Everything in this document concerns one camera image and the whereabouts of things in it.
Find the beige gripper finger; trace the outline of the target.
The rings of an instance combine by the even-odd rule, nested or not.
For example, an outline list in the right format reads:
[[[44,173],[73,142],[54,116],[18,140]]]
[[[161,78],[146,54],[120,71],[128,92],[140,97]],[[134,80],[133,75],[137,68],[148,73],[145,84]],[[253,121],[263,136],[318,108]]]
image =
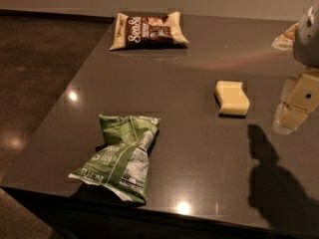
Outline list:
[[[307,114],[291,109],[285,104],[279,104],[275,112],[272,129],[279,134],[290,134],[296,131],[307,118]]]
[[[319,72],[305,71],[287,78],[281,100],[288,107],[305,114],[314,112],[319,107]]]

